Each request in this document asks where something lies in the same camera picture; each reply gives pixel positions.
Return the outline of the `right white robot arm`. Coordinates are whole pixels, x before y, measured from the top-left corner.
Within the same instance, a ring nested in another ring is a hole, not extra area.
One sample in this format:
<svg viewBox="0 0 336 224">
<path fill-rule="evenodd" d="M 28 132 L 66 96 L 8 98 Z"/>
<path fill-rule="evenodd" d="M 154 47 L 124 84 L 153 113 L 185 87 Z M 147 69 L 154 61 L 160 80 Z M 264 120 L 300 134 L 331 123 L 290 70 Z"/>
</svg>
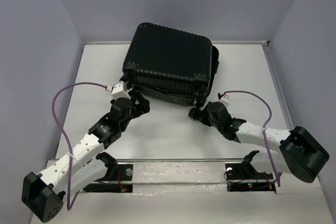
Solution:
<svg viewBox="0 0 336 224">
<path fill-rule="evenodd" d="M 272 157 L 277 171 L 291 173 L 305 183 L 312 183 L 330 158 L 329 153 L 304 127 L 296 126 L 293 130 L 266 129 L 233 118 L 221 102 L 210 102 L 202 110 L 192 108 L 188 116 L 214 127 L 229 141 L 257 145 L 278 153 L 278 157 Z"/>
</svg>

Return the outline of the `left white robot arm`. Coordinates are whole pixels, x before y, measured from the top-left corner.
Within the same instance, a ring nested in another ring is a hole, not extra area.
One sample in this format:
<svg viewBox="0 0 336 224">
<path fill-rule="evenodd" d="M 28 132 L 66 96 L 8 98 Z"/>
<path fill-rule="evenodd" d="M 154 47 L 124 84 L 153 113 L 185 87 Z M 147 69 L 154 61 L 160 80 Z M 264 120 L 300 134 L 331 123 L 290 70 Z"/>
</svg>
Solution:
<svg viewBox="0 0 336 224">
<path fill-rule="evenodd" d="M 43 223 L 62 209 L 71 195 L 71 179 L 89 163 L 100 161 L 98 173 L 104 179 L 116 174 L 116 160 L 106 149 L 121 137 L 131 120 L 149 113 L 150 102 L 137 90 L 111 100 L 110 111 L 99 119 L 79 143 L 53 165 L 23 179 L 22 202 Z"/>
</svg>

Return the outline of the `black hard-shell suitcase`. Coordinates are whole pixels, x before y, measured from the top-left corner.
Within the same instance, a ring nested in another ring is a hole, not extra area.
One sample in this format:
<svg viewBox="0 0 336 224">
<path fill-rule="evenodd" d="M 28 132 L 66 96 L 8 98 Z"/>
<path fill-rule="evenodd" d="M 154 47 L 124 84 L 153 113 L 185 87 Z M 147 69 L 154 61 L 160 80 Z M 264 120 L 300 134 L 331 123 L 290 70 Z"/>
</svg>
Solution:
<svg viewBox="0 0 336 224">
<path fill-rule="evenodd" d="M 219 65 L 219 51 L 204 36 L 141 23 L 122 66 L 129 88 L 174 104 L 202 108 Z"/>
</svg>

